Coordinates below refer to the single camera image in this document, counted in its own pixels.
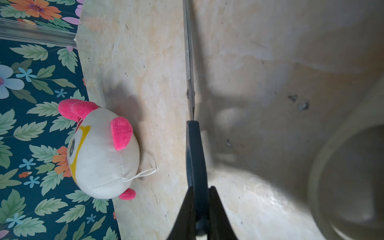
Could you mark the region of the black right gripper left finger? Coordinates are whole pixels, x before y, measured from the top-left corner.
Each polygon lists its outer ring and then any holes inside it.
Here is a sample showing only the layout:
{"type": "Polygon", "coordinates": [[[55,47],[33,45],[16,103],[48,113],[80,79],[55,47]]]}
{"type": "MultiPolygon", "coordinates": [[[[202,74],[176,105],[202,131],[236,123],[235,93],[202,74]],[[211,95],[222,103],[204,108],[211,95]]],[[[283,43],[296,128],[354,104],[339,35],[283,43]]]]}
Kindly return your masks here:
{"type": "Polygon", "coordinates": [[[167,240],[196,239],[196,210],[193,187],[188,188],[183,204],[167,240]]]}

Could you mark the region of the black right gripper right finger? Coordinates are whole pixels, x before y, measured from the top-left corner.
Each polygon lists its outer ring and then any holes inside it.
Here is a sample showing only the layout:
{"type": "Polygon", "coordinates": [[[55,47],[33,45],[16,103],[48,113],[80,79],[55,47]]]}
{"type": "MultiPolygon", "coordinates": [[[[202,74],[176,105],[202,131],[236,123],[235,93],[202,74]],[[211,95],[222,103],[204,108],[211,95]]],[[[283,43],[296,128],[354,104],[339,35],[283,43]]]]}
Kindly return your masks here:
{"type": "Polygon", "coordinates": [[[212,186],[209,189],[209,240],[237,240],[230,221],[225,212],[217,189],[212,186]]]}

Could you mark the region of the dark blue scissors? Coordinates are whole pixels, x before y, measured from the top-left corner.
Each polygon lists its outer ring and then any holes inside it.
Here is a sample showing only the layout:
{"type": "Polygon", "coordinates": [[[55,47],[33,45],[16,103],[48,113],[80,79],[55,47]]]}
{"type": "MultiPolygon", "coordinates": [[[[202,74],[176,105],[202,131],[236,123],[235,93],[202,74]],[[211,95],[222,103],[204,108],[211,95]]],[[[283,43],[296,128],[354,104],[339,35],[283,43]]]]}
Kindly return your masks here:
{"type": "Polygon", "coordinates": [[[186,143],[187,180],[188,186],[193,188],[195,195],[196,235],[204,236],[209,232],[209,189],[200,125],[199,122],[195,120],[195,88],[190,1],[183,0],[183,11],[187,99],[189,107],[186,143]]]}

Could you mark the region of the cream yellow scissors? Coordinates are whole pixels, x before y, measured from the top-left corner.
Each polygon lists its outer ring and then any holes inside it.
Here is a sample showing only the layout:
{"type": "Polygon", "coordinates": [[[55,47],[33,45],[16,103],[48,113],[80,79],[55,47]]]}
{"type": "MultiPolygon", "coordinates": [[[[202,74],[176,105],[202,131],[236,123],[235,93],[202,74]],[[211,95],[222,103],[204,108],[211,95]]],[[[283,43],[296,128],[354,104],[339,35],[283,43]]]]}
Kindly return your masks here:
{"type": "Polygon", "coordinates": [[[383,80],[375,84],[315,158],[308,203],[327,240],[383,239],[383,80]]]}

